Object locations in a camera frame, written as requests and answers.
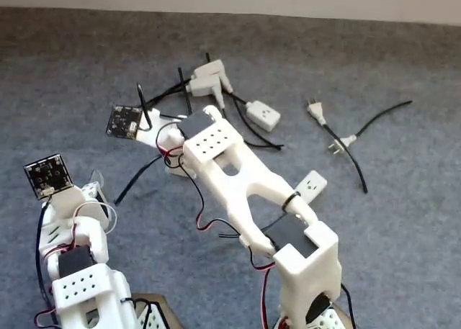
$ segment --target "white power outlet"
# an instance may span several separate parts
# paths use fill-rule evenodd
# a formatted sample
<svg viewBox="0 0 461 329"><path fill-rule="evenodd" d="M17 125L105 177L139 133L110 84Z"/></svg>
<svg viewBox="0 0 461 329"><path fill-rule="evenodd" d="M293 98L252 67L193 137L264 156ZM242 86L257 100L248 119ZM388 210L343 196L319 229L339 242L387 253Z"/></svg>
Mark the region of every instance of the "white power outlet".
<svg viewBox="0 0 461 329"><path fill-rule="evenodd" d="M310 173L296 186L304 201L311 203L325 189L327 181L317 171Z"/></svg>
<svg viewBox="0 0 461 329"><path fill-rule="evenodd" d="M246 115L267 132L271 132L280 121L280 113L260 101L246 104Z"/></svg>

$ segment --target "connector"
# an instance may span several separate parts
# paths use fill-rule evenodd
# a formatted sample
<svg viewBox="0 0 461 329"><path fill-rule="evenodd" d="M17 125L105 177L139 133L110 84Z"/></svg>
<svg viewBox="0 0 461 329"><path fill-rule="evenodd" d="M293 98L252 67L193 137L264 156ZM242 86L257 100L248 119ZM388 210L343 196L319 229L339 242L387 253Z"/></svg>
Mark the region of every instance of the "connector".
<svg viewBox="0 0 461 329"><path fill-rule="evenodd" d="M224 97L218 74L194 78L187 84L186 90L192 96L213 95L216 98L219 108L224 109Z"/></svg>
<svg viewBox="0 0 461 329"><path fill-rule="evenodd" d="M353 142L357 140L356 135L350 135L349 137L341 138L341 142L348 148ZM334 150L333 154L344 153L344 147L338 140L334 140L332 144L329 145L328 149Z"/></svg>
<svg viewBox="0 0 461 329"><path fill-rule="evenodd" d="M218 75L223 88L228 92L232 93L233 88L231 86L231 82L229 78L225 74L224 64L221 59L214 60L211 63L204 64L199 68L196 68L191 75L192 79L210 76L210 75Z"/></svg>
<svg viewBox="0 0 461 329"><path fill-rule="evenodd" d="M308 113L317 120L318 124L325 125L326 120L323 117L322 103L317 102L315 99L308 102Z"/></svg>

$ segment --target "wire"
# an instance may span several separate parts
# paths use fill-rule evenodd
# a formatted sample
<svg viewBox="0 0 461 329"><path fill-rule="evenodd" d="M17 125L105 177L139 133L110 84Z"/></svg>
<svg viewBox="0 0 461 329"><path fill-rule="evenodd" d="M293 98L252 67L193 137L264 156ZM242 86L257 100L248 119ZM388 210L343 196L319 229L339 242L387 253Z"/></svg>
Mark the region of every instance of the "wire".
<svg viewBox="0 0 461 329"><path fill-rule="evenodd" d="M190 78L184 80L184 84L188 84L189 82L190 82ZM168 88L160 95L154 96L152 99L146 102L147 108L150 109L156 106L163 98L167 97L168 95L180 93L182 91L181 87L182 87L182 84L178 83L172 86L171 88Z"/></svg>
<svg viewBox="0 0 461 329"><path fill-rule="evenodd" d="M42 325L40 324L39 322L39 318L40 316L42 315L55 315L55 312L56 312L56 309L53 307L51 309L48 309L48 310L44 310L44 311L41 311L39 313L37 313L35 316L34 316L34 324L37 328L42 328L42 329L45 329L45 328L57 328L57 329L61 329L61 327L59 325L56 325L56 324L53 324L53 325Z"/></svg>
<svg viewBox="0 0 461 329"><path fill-rule="evenodd" d="M271 263L268 263L266 264L265 266L257 266L254 264L254 260L253 260L253 251L250 247L248 247L248 250L250 251L250 262L251 262L251 265L253 266L253 268L255 268L256 270L259 270L259 271L264 271L264 270L267 270L267 269L270 269L272 268L274 265L275 265L275 262L271 262Z"/></svg>
<svg viewBox="0 0 461 329"><path fill-rule="evenodd" d="M228 93L226 92L227 95L229 95L232 99L240 102L241 104L248 104L248 101L245 101L244 99L242 99L241 97L238 97L237 95L235 95L234 93Z"/></svg>
<svg viewBox="0 0 461 329"><path fill-rule="evenodd" d="M274 144L272 143L270 140L267 140L266 138L262 137L249 123L248 121L246 120L245 116L243 115L243 112L240 110L240 107L238 106L238 102L239 100L243 101L242 99L236 99L236 95L234 93L228 93L225 91L225 93L227 95L229 95L230 97L233 98L233 103L235 104L236 106L236 109L237 109L237 112L238 112L238 115L240 116L240 118L242 119L242 122L245 124L245 126L256 136L258 137L260 140L262 140L263 142L265 142L267 145L255 145L253 143L250 143L250 142L247 142L245 141L245 143L247 145L250 145L251 147L256 147L256 148L274 148L276 150L281 150L282 147L284 146L283 144Z"/></svg>
<svg viewBox="0 0 461 329"><path fill-rule="evenodd" d="M352 163L354 163L354 165L355 165L357 173L359 174L360 181L362 182L362 190L363 190L363 192L365 194L367 194L368 193L367 183L365 182L365 178L363 177L362 170L361 170L357 160L354 158L354 156L352 156L351 152L346 147L346 145L343 143L341 138L339 138L338 135L336 133L334 133L334 131L327 124L323 124L322 127L325 129L326 132L328 132L330 134L331 137L333 137L335 140L338 141L338 143L341 145L341 147L343 147L343 149L346 151L347 155L349 155L349 157L352 160Z"/></svg>
<svg viewBox="0 0 461 329"><path fill-rule="evenodd" d="M161 157L162 157L162 155L157 155L155 158L153 158L152 160L147 162L147 164L145 164L143 167L141 167L138 172L136 172L134 177L131 178L131 180L128 182L128 184L125 186L125 188L122 190L122 192L120 192L120 194L118 195L118 197L114 201L115 206L118 206L122 202L122 200L125 198L125 196L130 191L130 189L133 187L133 185L136 183L136 181L138 181L139 177L144 173L144 171L147 168L151 167Z"/></svg>
<svg viewBox="0 0 461 329"><path fill-rule="evenodd" d="M184 93L184 97L186 99L187 114L191 115L192 114L192 105L190 103L190 98L189 98L189 95L187 93L186 84L184 83L184 77L182 75L182 68L178 68L178 73L179 73L179 79L181 80L181 90Z"/></svg>
<svg viewBox="0 0 461 329"><path fill-rule="evenodd" d="M136 298L136 299L124 298L124 299L121 300L121 303L123 303L123 302L132 302L135 309L136 309L136 304L138 302L143 302L148 307L148 310L147 310L147 313L146 313L146 318L144 319L144 325L143 325L143 329L146 329L147 328L147 322L149 321L149 315L152 313L152 303L149 302L147 299L144 299L144 298Z"/></svg>
<svg viewBox="0 0 461 329"><path fill-rule="evenodd" d="M285 215L287 215L286 212L284 212L281 216L279 216L276 220L274 220L273 222L269 223L268 225L264 226L263 228L261 228L261 231L262 232L265 232L267 231L270 227L272 227L273 225L275 225L280 219L282 219ZM238 234L229 234L229 233L220 233L219 234L219 238L238 238L240 235Z"/></svg>
<svg viewBox="0 0 461 329"><path fill-rule="evenodd" d="M351 318L351 324L352 324L352 329L357 329L357 325L355 324L355 319L354 319L354 309L352 308L352 298L351 294L349 293L349 290L344 286L344 284L341 284L341 288L346 293L347 297L347 305L349 307L349 316Z"/></svg>
<svg viewBox="0 0 461 329"><path fill-rule="evenodd" d="M195 182L195 180L190 176L190 174L184 169L183 165L182 165L182 157L184 156L184 154L181 154L179 157L178 157L178 165L180 167L180 169L186 174L187 178L189 178L189 180L192 182L192 184L194 185L195 189L197 190L197 193L199 194L200 196L200 204L201 204L201 208L195 218L195 227L198 229L198 230L201 230L201 231L206 231L206 230L209 230L211 228L211 226L213 225L213 223L215 222L221 222L221 223L224 223L226 224L228 227L230 227L233 231L235 231L238 235L240 235L240 233L237 231L237 229L232 226L228 221L224 220L224 219L212 219L211 221L209 221L205 226L200 226L200 219L202 218L202 214L203 214L203 210L205 209L205 199L203 198L203 194L202 192L200 191L200 188L198 187L197 183Z"/></svg>
<svg viewBox="0 0 461 329"><path fill-rule="evenodd" d="M389 107L387 109L385 109L384 111L376 114L372 119L370 119L361 129L358 133L356 133L355 135L357 137L359 137L363 132L365 132L365 130L377 119L381 118L383 115L393 111L394 109L397 109L399 107L402 107L402 106L406 106L407 104L410 104L411 102L413 102L412 100L410 101L405 101L405 102L402 102L400 104L396 104L395 106L392 106L392 107Z"/></svg>
<svg viewBox="0 0 461 329"><path fill-rule="evenodd" d="M151 121L151 117L149 117L149 111L147 109L147 104L144 99L144 90L143 90L143 87L139 83L136 84L136 89L138 90L139 100L141 100L141 107L143 108L144 117L146 118L147 124L149 125L149 128L143 131L150 131L152 130L152 121Z"/></svg>
<svg viewBox="0 0 461 329"><path fill-rule="evenodd" d="M164 126L162 126L158 132L157 132L157 136L156 136L156 147L158 149L158 151L160 151L160 154L162 156L165 156L165 154L168 152L167 149L165 149L164 147L161 147L159 144L158 144L158 137L160 136L160 133L164 130L165 127L167 126L170 126L170 125L173 125L173 124L177 124L178 122L169 122L169 123L166 123Z"/></svg>
<svg viewBox="0 0 461 329"><path fill-rule="evenodd" d="M267 323L267 309L266 309L266 288L267 288L267 279L269 278L269 272L271 268L268 268L264 273L264 279L262 282L261 290L261 321L263 329L269 329L269 324Z"/></svg>
<svg viewBox="0 0 461 329"><path fill-rule="evenodd" d="M45 203L45 205L43 205L42 210L40 212L40 216L38 218L38 225L37 225L37 237L35 241L35 269L37 272L38 286L40 288L40 293L42 295L42 298L45 301L46 307L48 309L53 308L53 306L51 305L51 301L48 298L48 294L46 293L45 285L43 282L42 267L40 265L40 238L42 237L43 218L45 216L45 212L48 206L50 205L50 201L51 201L51 196L48 197L47 202ZM50 314L51 314L51 319L53 321L53 324L57 325L58 319L55 313L51 312Z"/></svg>

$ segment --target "circuit board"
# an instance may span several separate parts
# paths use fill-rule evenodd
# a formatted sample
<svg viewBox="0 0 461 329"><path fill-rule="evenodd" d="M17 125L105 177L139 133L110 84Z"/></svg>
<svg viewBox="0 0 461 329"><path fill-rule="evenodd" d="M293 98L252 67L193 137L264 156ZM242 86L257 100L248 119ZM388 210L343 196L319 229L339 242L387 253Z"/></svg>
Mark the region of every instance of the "circuit board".
<svg viewBox="0 0 461 329"><path fill-rule="evenodd" d="M131 106L114 106L107 123L109 136L134 140L138 133L142 110Z"/></svg>
<svg viewBox="0 0 461 329"><path fill-rule="evenodd" d="M24 166L30 186L38 199L51 196L73 186L60 154Z"/></svg>

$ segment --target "white power adapter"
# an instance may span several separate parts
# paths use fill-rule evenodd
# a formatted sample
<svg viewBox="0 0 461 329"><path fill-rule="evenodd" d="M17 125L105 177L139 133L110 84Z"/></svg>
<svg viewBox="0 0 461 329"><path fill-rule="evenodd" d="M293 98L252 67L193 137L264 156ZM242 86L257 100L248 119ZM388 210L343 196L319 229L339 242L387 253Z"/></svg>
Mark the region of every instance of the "white power adapter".
<svg viewBox="0 0 461 329"><path fill-rule="evenodd" d="M224 109L224 97L221 91L221 81L217 74L202 76L192 79L187 85L186 90L192 96L213 95L216 98L218 106Z"/></svg>
<svg viewBox="0 0 461 329"><path fill-rule="evenodd" d="M301 198L309 204L325 189L327 181L317 171L310 173L296 186Z"/></svg>
<svg viewBox="0 0 461 329"><path fill-rule="evenodd" d="M267 132L271 132L280 121L280 113L260 101L246 104L246 115Z"/></svg>
<svg viewBox="0 0 461 329"><path fill-rule="evenodd" d="M224 64L221 59L217 59L212 61L211 63L204 64L199 68L196 68L192 73L191 78L196 79L199 77L205 77L210 75L218 75L221 84L223 85L224 89L231 93L233 88L231 86L231 82L229 78L225 74Z"/></svg>

